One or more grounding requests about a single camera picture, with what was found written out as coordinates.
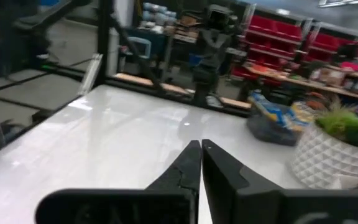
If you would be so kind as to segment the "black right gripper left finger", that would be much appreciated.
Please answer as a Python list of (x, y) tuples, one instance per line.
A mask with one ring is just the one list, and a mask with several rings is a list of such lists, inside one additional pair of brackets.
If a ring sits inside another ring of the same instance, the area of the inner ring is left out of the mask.
[(61, 189), (45, 196), (36, 224), (196, 224), (202, 148), (190, 141), (145, 189)]

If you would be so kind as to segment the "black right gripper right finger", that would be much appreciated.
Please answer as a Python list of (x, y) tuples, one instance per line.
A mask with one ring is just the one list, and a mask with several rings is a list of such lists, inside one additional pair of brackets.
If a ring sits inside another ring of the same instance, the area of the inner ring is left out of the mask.
[(358, 190), (283, 189), (211, 140), (202, 148), (213, 224), (358, 224)]

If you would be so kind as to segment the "soy sauce Maruchan noodle pack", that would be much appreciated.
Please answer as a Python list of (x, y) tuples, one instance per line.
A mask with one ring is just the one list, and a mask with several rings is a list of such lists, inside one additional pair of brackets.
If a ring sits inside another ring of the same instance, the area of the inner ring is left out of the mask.
[(293, 124), (307, 126), (314, 121), (315, 113), (304, 101), (296, 101), (290, 106), (287, 116)]
[(271, 121), (274, 121), (281, 127), (288, 127), (289, 120), (285, 113), (275, 104), (270, 102), (259, 90), (254, 90), (248, 97), (248, 100), (266, 115)]

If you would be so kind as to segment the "dark grey plastic bin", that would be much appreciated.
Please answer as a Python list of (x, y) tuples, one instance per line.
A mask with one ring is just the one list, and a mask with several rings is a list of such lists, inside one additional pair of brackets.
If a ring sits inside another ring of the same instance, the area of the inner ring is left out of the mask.
[(284, 146), (294, 146), (306, 126), (299, 126), (293, 124), (290, 121), (289, 117), (287, 116), (287, 112), (290, 108), (289, 106), (280, 104), (276, 105), (283, 111), (283, 113), (285, 113), (285, 116), (288, 118), (288, 127), (281, 127), (274, 121), (271, 121), (266, 115), (262, 114), (262, 112), (257, 109), (252, 103), (246, 125), (249, 131), (258, 140), (274, 144), (280, 144)]

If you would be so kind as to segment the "green plant in patterned pot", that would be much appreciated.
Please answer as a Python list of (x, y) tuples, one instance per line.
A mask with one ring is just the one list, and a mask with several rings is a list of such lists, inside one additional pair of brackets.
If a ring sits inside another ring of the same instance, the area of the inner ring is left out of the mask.
[(296, 144), (288, 168), (297, 181), (326, 189), (338, 175), (358, 177), (358, 112), (333, 102), (316, 110)]

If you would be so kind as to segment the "white plastic bin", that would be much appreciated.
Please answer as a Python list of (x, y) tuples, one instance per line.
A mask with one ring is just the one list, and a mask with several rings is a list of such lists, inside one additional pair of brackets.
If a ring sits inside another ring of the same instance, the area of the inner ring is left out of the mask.
[(358, 189), (358, 177), (338, 174), (335, 176), (332, 189)]

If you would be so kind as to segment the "wooden side board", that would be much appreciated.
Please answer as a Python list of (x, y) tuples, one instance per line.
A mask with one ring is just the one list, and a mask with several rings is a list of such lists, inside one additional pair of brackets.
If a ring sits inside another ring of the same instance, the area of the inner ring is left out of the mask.
[[(128, 75), (125, 73), (117, 73), (114, 75), (114, 77), (118, 78), (119, 80), (122, 80), (122, 81), (125, 80), (125, 81), (130, 81), (132, 83), (138, 83), (138, 84), (143, 84), (143, 85), (147, 85), (147, 86), (152, 86), (152, 81), (149, 79), (135, 77), (133, 75)], [(194, 90), (184, 89), (182, 87), (167, 84), (167, 83), (163, 83), (162, 88), (164, 90), (173, 91), (175, 93), (181, 93), (184, 95), (190, 95), (190, 94), (195, 93)], [(243, 101), (237, 101), (237, 100), (233, 100), (233, 99), (225, 98), (225, 97), (219, 97), (219, 99), (221, 100), (222, 103), (229, 105), (229, 106), (236, 106), (236, 107), (240, 107), (242, 109), (250, 109), (251, 108), (250, 103), (246, 103)]]

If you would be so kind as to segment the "wooden workbench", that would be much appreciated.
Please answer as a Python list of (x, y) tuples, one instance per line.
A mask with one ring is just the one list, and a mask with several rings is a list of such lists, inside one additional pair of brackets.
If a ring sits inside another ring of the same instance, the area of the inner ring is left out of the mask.
[(242, 67), (246, 68), (251, 73), (258, 74), (259, 76), (262, 76), (262, 77), (273, 78), (280, 82), (294, 83), (294, 84), (301, 85), (301, 86), (307, 86), (307, 87), (314, 88), (314, 89), (328, 91), (328, 92), (336, 93), (336, 94), (340, 94), (340, 95), (346, 95), (346, 96), (350, 96), (353, 98), (358, 98), (358, 93), (356, 93), (355, 91), (348, 91), (343, 87), (323, 86), (320, 84), (314, 84), (314, 83), (312, 83), (310, 81), (306, 81), (306, 80), (296, 80), (293, 78), (288, 78), (288, 76), (287, 76), (288, 73), (280, 72), (280, 71), (274, 70), (272, 68), (266, 68), (265, 70), (256, 70), (254, 68), (253, 63), (250, 65), (243, 65)]

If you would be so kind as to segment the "white cylinder bin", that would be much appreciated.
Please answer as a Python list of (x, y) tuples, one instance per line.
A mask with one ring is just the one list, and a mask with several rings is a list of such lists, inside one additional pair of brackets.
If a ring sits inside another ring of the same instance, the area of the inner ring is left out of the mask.
[(109, 60), (108, 76), (111, 77), (117, 73), (117, 61), (119, 55), (119, 34), (114, 28), (109, 30)]

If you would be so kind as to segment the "red shelf bins rack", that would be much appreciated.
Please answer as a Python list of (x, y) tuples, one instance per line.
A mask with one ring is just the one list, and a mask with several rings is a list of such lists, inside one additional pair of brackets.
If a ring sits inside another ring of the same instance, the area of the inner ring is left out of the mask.
[(312, 18), (254, 14), (242, 33), (246, 61), (278, 69), (285, 60), (329, 62), (340, 47), (358, 44), (358, 34)]

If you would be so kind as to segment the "silver frame bracket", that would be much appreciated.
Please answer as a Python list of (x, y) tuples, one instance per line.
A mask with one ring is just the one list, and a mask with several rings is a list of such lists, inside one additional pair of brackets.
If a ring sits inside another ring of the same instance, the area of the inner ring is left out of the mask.
[(99, 69), (101, 67), (101, 60), (103, 58), (103, 54), (94, 54), (87, 69), (85, 72), (85, 75), (81, 81), (81, 85), (78, 89), (78, 95), (84, 96), (87, 95), (96, 80), (97, 74), (99, 72)]

